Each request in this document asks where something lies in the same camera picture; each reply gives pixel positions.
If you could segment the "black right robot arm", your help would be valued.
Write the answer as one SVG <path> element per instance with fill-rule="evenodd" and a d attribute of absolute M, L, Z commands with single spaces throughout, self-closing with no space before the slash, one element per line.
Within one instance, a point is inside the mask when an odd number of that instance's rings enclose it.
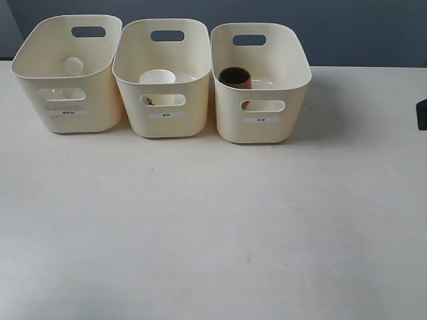
<path fill-rule="evenodd" d="M 416 104 L 417 126 L 420 131 L 427 130 L 427 99 Z"/>

